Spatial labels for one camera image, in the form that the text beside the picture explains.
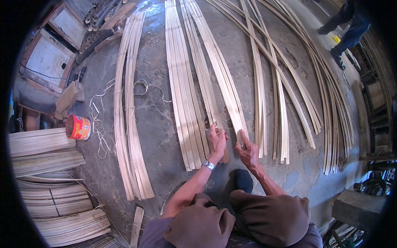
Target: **black shoe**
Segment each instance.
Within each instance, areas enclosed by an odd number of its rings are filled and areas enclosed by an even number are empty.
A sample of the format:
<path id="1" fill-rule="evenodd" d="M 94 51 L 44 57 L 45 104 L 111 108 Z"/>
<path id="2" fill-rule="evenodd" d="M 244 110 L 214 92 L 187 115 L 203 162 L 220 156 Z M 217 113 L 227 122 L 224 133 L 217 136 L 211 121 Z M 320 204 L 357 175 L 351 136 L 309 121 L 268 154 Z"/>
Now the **black shoe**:
<path id="1" fill-rule="evenodd" d="M 342 71 L 346 70 L 346 67 L 345 67 L 345 65 L 344 65 L 344 63 L 343 63 L 341 57 L 338 56 L 338 55 L 332 54 L 332 49 L 331 49 L 331 51 L 330 51 L 330 54 L 332 55 L 333 59 L 335 60 L 336 64 L 339 66 L 339 68 L 340 68 Z"/>
<path id="2" fill-rule="evenodd" d="M 249 172 L 243 169 L 235 170 L 234 184 L 237 189 L 241 189 L 248 194 L 251 194 L 254 188 L 254 183 Z"/>
<path id="3" fill-rule="evenodd" d="M 323 27 L 324 26 L 322 26 L 321 28 L 319 28 L 319 29 L 317 29 L 317 33 L 319 34 L 319 35 L 327 35 L 329 32 L 326 32 L 324 29 L 323 29 Z"/>

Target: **yellow object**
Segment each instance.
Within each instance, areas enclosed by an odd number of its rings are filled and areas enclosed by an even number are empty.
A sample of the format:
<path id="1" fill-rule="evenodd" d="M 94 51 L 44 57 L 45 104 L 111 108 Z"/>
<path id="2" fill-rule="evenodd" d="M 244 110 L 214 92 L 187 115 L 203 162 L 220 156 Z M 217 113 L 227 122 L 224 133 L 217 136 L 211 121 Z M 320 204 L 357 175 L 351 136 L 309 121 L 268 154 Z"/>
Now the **yellow object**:
<path id="1" fill-rule="evenodd" d="M 339 42 L 341 41 L 341 39 L 339 39 L 338 36 L 334 36 L 334 37 L 333 37 L 333 40 L 334 40 L 336 43 L 339 43 Z"/>

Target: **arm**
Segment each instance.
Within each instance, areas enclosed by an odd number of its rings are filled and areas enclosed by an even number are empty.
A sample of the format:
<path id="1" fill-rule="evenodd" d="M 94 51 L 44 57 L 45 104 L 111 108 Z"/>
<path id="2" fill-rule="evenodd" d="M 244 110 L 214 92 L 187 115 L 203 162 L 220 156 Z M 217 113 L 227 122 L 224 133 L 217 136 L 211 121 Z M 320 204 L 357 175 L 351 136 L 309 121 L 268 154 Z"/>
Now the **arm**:
<path id="1" fill-rule="evenodd" d="M 247 169 L 258 179 L 260 185 L 267 196 L 287 194 L 277 183 L 275 183 L 264 171 L 263 166 L 258 162 L 258 146 L 247 139 L 245 133 L 240 130 L 241 138 L 246 149 L 241 148 L 239 142 L 236 143 L 236 150 L 240 154 L 240 159 Z"/>
<path id="2" fill-rule="evenodd" d="M 226 140 L 228 139 L 229 137 L 225 133 L 225 130 L 217 129 L 216 122 L 214 122 L 211 125 L 208 140 L 211 149 L 208 161 L 215 166 L 224 155 Z M 177 192 L 175 192 L 170 201 L 167 203 L 166 212 L 162 218 L 174 217 L 183 208 L 188 207 L 195 194 L 202 192 L 211 173 L 212 171 L 209 168 L 202 166 L 192 178 L 190 178 L 184 185 L 182 185 L 182 187 L 177 190 Z"/>

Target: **electrical cable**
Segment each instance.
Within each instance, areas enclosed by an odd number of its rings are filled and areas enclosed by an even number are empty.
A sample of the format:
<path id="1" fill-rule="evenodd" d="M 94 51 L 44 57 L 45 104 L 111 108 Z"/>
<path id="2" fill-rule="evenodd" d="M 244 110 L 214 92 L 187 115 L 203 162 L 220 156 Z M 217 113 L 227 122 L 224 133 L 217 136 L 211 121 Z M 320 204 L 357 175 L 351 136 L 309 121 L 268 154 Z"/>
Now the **electrical cable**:
<path id="1" fill-rule="evenodd" d="M 40 75 L 42 75 L 42 76 L 45 76 L 45 77 L 47 77 L 47 78 L 51 78 L 51 79 L 63 79 L 63 80 L 67 80 L 67 81 L 69 81 L 69 82 L 72 82 L 72 80 L 67 79 L 67 78 L 63 78 L 63 77 L 50 77 L 50 76 L 47 76 L 47 75 L 45 75 L 45 74 L 43 74 L 43 73 L 40 73 L 40 72 L 38 72 L 38 71 L 34 71 L 34 70 L 32 70 L 32 69 L 27 68 L 27 67 L 24 66 L 22 63 L 21 63 L 21 66 L 23 66 L 25 69 L 28 69 L 28 70 L 30 70 L 30 71 L 32 71 L 32 72 L 35 72 L 35 73 L 38 73 L 38 74 L 40 74 Z"/>

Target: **right hand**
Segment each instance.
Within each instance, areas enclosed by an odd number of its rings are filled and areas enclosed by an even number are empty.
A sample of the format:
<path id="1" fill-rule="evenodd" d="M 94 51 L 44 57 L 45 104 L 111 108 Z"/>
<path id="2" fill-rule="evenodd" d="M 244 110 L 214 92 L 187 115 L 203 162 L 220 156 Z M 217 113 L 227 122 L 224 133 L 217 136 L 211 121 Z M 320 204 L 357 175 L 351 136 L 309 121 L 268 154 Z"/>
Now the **right hand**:
<path id="1" fill-rule="evenodd" d="M 249 141 L 249 139 L 245 136 L 244 131 L 241 129 L 240 131 L 241 138 L 245 144 L 246 149 L 241 148 L 241 143 L 237 141 L 236 150 L 240 154 L 240 159 L 243 164 L 247 167 L 248 170 L 255 170 L 259 167 L 258 163 L 258 146 Z"/>

